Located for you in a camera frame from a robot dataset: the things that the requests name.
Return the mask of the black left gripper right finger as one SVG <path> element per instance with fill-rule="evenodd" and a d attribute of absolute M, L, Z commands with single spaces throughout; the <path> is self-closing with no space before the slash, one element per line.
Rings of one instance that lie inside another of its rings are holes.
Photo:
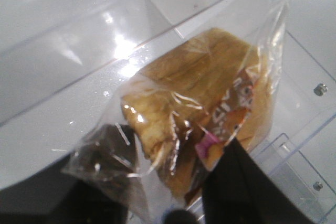
<path fill-rule="evenodd" d="M 312 223 L 264 174 L 237 140 L 207 177 L 205 223 Z"/>

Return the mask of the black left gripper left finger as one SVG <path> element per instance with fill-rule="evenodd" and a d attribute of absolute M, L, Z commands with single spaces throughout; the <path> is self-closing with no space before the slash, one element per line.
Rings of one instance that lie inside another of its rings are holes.
<path fill-rule="evenodd" d="M 126 174 L 135 167 L 127 125 L 91 131 L 75 151 L 26 180 L 1 190 L 1 223 L 125 223 Z"/>

